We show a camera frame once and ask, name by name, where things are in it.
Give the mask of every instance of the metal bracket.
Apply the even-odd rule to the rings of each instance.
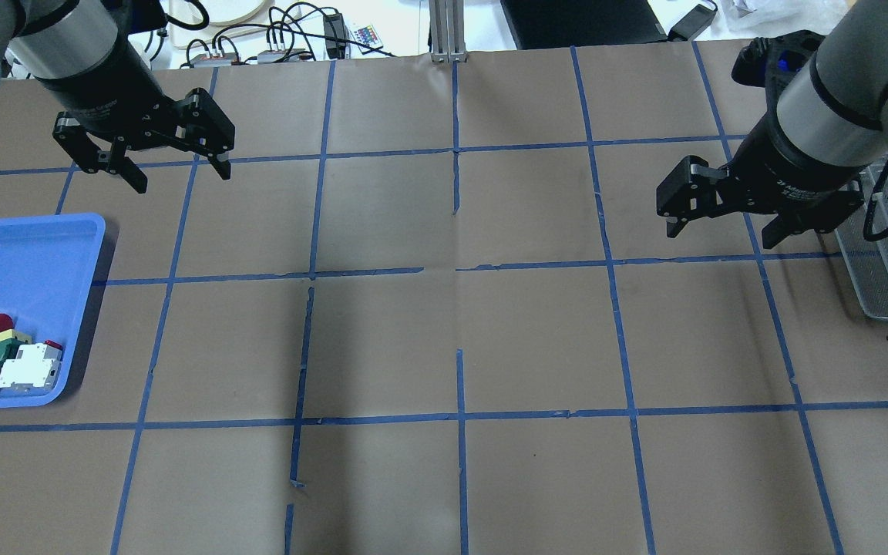
[[[465,0],[429,0],[430,59],[436,63],[465,61]]]

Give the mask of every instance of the wire mesh basket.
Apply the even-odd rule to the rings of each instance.
[[[866,200],[873,192],[873,186],[882,170],[884,160],[869,165],[861,174],[860,189]],[[888,237],[877,242],[863,238],[863,222],[866,208],[861,207],[844,224],[836,229],[838,242],[842,247],[849,275],[856,288],[859,304],[866,316],[888,321]],[[876,205],[873,231],[879,232],[888,226],[888,180]]]

